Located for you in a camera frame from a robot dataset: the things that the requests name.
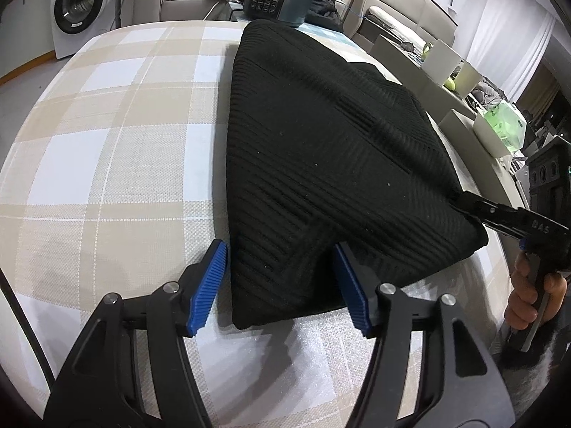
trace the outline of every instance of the washing machine door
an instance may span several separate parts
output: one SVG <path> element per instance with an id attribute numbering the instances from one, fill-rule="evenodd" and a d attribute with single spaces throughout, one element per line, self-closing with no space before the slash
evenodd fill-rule
<path id="1" fill-rule="evenodd" d="M 66 34 L 78 34 L 91 25 L 102 6 L 103 0 L 55 0 L 55 22 Z"/>

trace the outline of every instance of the washing machine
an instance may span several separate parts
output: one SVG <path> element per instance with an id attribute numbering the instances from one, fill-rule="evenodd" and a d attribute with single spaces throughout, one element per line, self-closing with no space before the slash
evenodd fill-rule
<path id="1" fill-rule="evenodd" d="M 115 27 L 116 0 L 50 0 L 51 31 L 58 59 Z"/>

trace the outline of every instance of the sleeve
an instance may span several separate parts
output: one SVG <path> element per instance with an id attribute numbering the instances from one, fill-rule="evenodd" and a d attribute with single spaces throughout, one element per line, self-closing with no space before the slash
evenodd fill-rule
<path id="1" fill-rule="evenodd" d="M 500 354 L 498 368 L 516 418 L 529 408 L 549 382 L 559 321 L 558 315 L 542 325 L 528 352 L 523 353 L 506 345 Z"/>

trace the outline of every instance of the white cabinet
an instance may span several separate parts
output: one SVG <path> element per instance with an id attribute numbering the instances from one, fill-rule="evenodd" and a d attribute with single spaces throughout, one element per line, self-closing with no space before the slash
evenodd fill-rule
<path id="1" fill-rule="evenodd" d="M 0 77 L 54 49 L 50 0 L 14 0 L 0 22 Z"/>

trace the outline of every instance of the silver screw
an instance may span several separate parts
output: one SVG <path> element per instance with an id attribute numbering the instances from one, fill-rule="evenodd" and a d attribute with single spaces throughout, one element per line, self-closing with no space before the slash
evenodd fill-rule
<path id="1" fill-rule="evenodd" d="M 163 291 L 168 294 L 174 294 L 178 291 L 179 284 L 175 281 L 170 281 L 163 285 Z"/>
<path id="2" fill-rule="evenodd" d="M 103 302 L 105 304 L 115 304 L 117 302 L 117 299 L 119 299 L 119 295 L 117 293 L 107 293 L 103 297 Z"/>
<path id="3" fill-rule="evenodd" d="M 383 283 L 379 286 L 379 291 L 383 294 L 395 294 L 396 287 L 390 283 Z"/>
<path id="4" fill-rule="evenodd" d="M 440 300 L 447 306 L 456 304 L 456 298 L 452 294 L 443 294 Z"/>

